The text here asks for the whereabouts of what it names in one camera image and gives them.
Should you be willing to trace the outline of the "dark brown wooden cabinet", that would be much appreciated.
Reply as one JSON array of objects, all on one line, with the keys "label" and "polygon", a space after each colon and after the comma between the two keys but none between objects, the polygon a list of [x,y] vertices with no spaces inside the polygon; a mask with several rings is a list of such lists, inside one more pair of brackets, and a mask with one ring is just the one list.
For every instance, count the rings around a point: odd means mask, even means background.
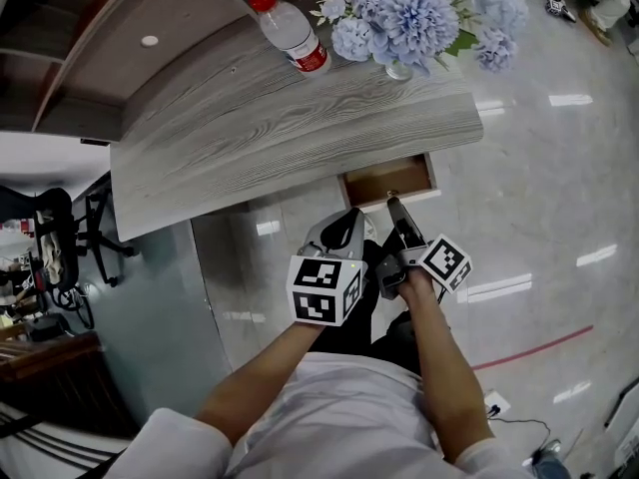
[{"label": "dark brown wooden cabinet", "polygon": [[0,401],[92,434],[129,438],[139,431],[93,331],[44,342],[0,340]]}]

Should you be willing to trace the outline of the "white floor socket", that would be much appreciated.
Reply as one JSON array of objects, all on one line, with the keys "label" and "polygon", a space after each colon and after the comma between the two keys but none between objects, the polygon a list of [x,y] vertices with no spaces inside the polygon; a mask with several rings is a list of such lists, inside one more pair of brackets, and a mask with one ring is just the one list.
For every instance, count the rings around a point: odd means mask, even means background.
[{"label": "white floor socket", "polygon": [[484,405],[488,418],[503,415],[511,408],[511,404],[494,389],[484,393]]}]

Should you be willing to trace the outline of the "clear glass vase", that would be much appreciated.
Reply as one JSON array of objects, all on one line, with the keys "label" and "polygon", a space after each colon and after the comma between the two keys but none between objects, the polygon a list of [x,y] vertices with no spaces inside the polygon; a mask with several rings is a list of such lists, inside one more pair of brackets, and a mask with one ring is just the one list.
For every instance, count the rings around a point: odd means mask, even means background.
[{"label": "clear glass vase", "polygon": [[410,65],[393,60],[385,65],[386,74],[395,81],[408,81],[413,76],[413,69]]}]

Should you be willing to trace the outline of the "person's right forearm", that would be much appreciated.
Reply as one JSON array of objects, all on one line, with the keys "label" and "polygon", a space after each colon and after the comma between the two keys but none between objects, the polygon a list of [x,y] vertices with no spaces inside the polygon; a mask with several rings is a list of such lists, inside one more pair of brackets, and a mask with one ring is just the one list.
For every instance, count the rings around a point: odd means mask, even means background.
[{"label": "person's right forearm", "polygon": [[483,392],[451,333],[425,270],[410,269],[398,293],[410,313],[429,421],[445,459],[453,463],[473,444],[493,436]]}]

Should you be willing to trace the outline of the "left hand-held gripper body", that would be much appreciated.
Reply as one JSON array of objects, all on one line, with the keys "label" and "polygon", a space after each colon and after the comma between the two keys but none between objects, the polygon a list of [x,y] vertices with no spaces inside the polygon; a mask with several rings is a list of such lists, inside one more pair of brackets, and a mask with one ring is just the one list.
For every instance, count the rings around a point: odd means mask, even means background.
[{"label": "left hand-held gripper body", "polygon": [[342,326],[362,297],[367,265],[338,253],[303,253],[291,257],[287,296],[295,322]]}]

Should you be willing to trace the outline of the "person's black trousers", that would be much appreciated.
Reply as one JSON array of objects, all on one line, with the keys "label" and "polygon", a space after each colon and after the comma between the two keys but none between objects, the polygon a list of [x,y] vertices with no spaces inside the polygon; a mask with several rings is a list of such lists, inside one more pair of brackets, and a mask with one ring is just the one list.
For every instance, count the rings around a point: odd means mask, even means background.
[{"label": "person's black trousers", "polygon": [[371,338],[372,315],[379,299],[375,268],[392,252],[402,248],[403,243],[396,231],[390,233],[383,245],[370,239],[364,241],[363,260],[367,271],[362,297],[342,326],[328,326],[320,333],[310,352],[375,358],[420,375],[417,343],[407,310],[391,322],[382,337],[377,340]]}]

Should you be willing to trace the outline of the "clear red-capped water bottle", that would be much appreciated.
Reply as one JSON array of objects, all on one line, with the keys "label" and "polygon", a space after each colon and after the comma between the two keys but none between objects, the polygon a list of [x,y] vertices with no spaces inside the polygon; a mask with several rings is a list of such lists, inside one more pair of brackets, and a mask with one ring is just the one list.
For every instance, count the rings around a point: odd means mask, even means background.
[{"label": "clear red-capped water bottle", "polygon": [[284,0],[249,0],[266,38],[304,76],[327,72],[331,58],[305,14]]}]

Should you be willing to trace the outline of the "wooden drawer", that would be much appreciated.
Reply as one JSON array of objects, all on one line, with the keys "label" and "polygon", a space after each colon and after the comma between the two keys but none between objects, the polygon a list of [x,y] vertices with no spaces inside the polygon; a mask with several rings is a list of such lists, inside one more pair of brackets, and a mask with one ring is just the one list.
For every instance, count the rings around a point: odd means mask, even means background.
[{"label": "wooden drawer", "polygon": [[441,195],[428,154],[346,172],[338,181],[345,204],[364,213],[384,210],[392,197],[409,204]]}]

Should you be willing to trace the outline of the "spare hand-held gripper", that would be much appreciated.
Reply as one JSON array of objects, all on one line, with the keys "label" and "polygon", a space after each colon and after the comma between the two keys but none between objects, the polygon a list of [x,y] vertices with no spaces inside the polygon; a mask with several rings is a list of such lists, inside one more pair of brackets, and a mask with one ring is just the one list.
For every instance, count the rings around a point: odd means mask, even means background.
[{"label": "spare hand-held gripper", "polygon": [[566,3],[563,0],[547,0],[545,10],[552,16],[564,19],[571,23],[576,22],[575,16],[567,8]]}]

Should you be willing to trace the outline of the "wooden shelf unit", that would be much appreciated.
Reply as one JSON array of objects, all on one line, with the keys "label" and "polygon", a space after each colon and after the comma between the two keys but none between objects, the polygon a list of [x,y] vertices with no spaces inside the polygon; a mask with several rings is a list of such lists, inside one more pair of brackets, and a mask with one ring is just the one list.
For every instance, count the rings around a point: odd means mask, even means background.
[{"label": "wooden shelf unit", "polygon": [[0,0],[0,132],[117,142],[145,84],[249,14],[244,0]]}]

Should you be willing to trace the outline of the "blue artificial flower bouquet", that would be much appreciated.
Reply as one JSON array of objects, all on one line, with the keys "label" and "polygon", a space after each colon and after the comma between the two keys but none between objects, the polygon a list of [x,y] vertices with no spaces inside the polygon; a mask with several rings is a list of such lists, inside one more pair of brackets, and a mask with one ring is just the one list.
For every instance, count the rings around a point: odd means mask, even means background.
[{"label": "blue artificial flower bouquet", "polygon": [[331,27],[333,50],[387,71],[428,73],[445,55],[472,53],[479,66],[511,67],[529,9],[525,0],[313,0],[318,24]]}]

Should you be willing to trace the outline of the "person's left forearm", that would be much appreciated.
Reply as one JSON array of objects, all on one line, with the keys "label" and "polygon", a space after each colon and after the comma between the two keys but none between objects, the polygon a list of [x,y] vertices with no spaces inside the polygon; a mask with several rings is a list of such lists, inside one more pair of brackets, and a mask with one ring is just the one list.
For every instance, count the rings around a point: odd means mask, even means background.
[{"label": "person's left forearm", "polygon": [[268,411],[312,345],[319,325],[294,323],[219,383],[196,415],[235,445]]}]

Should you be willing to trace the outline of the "person's white shirt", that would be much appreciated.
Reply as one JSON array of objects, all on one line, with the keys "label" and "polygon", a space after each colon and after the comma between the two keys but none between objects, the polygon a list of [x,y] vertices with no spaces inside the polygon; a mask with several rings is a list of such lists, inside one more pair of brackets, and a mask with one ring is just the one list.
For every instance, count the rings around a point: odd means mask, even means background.
[{"label": "person's white shirt", "polygon": [[447,463],[422,400],[395,364],[313,352],[239,447],[160,408],[104,479],[534,479],[494,437]]}]

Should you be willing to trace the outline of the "grey wooden desk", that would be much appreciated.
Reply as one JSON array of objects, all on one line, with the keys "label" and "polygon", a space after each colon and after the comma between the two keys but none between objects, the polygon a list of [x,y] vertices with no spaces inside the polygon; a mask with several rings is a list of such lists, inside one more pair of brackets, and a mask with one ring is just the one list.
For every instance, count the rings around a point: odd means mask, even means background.
[{"label": "grey wooden desk", "polygon": [[249,18],[150,79],[128,101],[123,130],[110,151],[121,240],[483,136],[454,59],[406,82],[341,58],[308,78]]}]

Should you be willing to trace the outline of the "black office chair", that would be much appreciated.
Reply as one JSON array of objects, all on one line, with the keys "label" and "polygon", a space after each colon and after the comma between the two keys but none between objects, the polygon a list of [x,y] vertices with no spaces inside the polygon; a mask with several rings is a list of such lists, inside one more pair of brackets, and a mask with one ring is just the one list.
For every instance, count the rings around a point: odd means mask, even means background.
[{"label": "black office chair", "polygon": [[56,196],[55,207],[36,214],[35,243],[38,256],[29,258],[34,283],[47,293],[53,304],[77,314],[88,330],[95,327],[94,316],[85,290],[79,284],[79,258],[94,256],[102,281],[118,285],[118,279],[106,273],[102,250],[107,248],[125,257],[136,254],[129,245],[116,244],[100,229],[112,191],[105,189],[85,197],[85,214],[76,219],[67,196]]}]

